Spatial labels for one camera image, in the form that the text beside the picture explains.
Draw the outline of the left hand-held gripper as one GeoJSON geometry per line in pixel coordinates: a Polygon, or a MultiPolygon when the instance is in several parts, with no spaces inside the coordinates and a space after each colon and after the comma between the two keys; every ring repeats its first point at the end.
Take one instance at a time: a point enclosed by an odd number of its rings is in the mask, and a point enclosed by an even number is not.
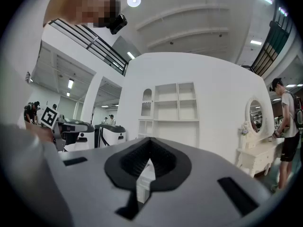
{"type": "Polygon", "coordinates": [[[62,138],[62,126],[65,120],[60,117],[58,111],[46,107],[41,117],[41,122],[45,127],[51,129],[53,133],[53,142],[58,151],[64,151],[66,140],[62,138]]]}

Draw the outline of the white flower bouquet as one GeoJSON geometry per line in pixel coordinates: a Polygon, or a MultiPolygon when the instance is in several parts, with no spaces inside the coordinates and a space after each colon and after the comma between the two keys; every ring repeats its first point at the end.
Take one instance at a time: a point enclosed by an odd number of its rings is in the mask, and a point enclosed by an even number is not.
{"type": "Polygon", "coordinates": [[[250,133],[250,131],[251,131],[251,129],[250,129],[250,124],[248,121],[245,121],[239,128],[239,133],[242,136],[246,136],[248,133],[250,133]]]}

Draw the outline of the person's left forearm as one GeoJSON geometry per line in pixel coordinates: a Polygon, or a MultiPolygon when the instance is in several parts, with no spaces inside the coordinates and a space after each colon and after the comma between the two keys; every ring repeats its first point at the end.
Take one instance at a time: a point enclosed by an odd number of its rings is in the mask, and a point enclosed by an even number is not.
{"type": "Polygon", "coordinates": [[[25,122],[26,129],[36,135],[42,142],[53,143],[53,132],[49,128],[43,128],[32,123],[25,122]]]}

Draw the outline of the white and black robot machine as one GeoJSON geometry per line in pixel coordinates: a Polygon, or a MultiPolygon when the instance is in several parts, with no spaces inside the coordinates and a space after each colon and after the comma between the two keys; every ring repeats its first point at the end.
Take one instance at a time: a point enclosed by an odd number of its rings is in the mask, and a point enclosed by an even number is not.
{"type": "Polygon", "coordinates": [[[74,119],[59,119],[57,122],[65,140],[63,152],[94,148],[95,128],[92,124],[74,119]]]}
{"type": "Polygon", "coordinates": [[[95,125],[95,148],[105,148],[124,143],[125,139],[126,130],[122,126],[103,123],[95,125]]]}

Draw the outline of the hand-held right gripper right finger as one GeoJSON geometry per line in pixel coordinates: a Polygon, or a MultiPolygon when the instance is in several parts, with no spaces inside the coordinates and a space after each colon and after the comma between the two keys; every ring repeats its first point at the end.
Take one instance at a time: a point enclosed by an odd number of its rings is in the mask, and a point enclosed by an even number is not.
{"type": "Polygon", "coordinates": [[[257,227],[261,205],[269,191],[223,157],[207,150],[170,140],[161,140],[185,153],[192,164],[187,179],[175,190],[153,192],[134,222],[144,227],[257,227]],[[220,186],[231,178],[252,199],[255,207],[243,215],[220,186]]]}

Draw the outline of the white cabinet with shelves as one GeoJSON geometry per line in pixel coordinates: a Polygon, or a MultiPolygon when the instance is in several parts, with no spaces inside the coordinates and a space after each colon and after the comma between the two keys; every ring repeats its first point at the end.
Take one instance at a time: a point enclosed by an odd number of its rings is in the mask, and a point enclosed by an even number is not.
{"type": "Polygon", "coordinates": [[[138,138],[156,137],[198,148],[199,136],[193,82],[156,85],[143,92],[138,138]]]}

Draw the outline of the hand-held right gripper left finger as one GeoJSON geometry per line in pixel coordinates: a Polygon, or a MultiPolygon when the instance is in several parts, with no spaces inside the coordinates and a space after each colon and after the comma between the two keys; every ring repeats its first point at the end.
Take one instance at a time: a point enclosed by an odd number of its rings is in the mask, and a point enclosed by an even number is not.
{"type": "Polygon", "coordinates": [[[152,227],[137,218],[128,220],[116,210],[125,207],[130,192],[113,185],[104,171],[113,154],[140,142],[127,141],[108,148],[58,153],[54,144],[45,143],[45,159],[66,210],[55,209],[50,222],[55,227],[152,227]]]}

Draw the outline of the black balcony railing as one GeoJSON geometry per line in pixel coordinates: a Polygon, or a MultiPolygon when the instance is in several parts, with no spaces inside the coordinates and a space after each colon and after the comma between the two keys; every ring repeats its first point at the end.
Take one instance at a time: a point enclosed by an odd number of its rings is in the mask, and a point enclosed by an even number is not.
{"type": "Polygon", "coordinates": [[[269,33],[251,66],[252,72],[262,76],[276,60],[292,31],[293,21],[283,7],[276,7],[269,23],[269,33]]]}
{"type": "Polygon", "coordinates": [[[90,28],[84,25],[71,25],[61,19],[52,20],[49,25],[125,76],[128,61],[90,28]]]}

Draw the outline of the person's light clothing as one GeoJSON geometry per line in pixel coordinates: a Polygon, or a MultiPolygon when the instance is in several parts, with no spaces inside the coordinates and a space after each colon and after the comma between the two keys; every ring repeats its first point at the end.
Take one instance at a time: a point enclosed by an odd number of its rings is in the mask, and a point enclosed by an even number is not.
{"type": "Polygon", "coordinates": [[[24,129],[24,106],[31,95],[26,81],[36,65],[49,0],[24,0],[0,40],[0,123],[24,129]]]}

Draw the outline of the white vanity table with mirror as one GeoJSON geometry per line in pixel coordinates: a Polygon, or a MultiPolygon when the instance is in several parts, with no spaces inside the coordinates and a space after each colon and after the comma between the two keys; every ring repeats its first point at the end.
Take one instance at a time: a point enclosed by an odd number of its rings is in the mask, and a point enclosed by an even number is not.
{"type": "Polygon", "coordinates": [[[259,172],[267,175],[271,165],[280,157],[280,144],[284,141],[283,138],[272,138],[275,127],[271,104],[267,105],[257,97],[250,98],[245,109],[245,121],[249,122],[251,131],[246,136],[239,133],[236,166],[248,170],[251,177],[259,172]]]}

